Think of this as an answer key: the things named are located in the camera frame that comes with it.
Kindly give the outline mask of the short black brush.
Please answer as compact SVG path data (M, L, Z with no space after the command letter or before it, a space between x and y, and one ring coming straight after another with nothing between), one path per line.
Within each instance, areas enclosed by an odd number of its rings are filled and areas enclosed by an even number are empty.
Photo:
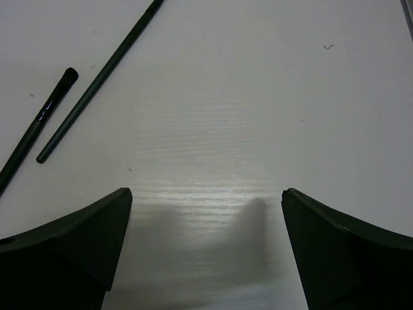
M54 110L59 106L60 102L65 98L68 91L72 88L77 81L79 74L74 68L67 68L59 80L51 95L30 124L23 137L15 147L13 153L5 163L5 166L1 170L1 195L8 187L12 178L20 168L22 162L33 147L35 141L39 137L46 122L50 119Z

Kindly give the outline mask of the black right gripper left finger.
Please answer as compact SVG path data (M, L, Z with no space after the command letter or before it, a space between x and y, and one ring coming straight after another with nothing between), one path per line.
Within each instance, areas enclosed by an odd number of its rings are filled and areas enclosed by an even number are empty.
M114 283L129 188L1 240L1 309L100 309Z

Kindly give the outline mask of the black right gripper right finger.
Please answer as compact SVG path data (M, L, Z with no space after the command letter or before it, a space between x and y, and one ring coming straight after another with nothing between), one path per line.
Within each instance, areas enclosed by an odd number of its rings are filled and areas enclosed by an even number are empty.
M290 188L281 206L309 309L412 309L412 238Z

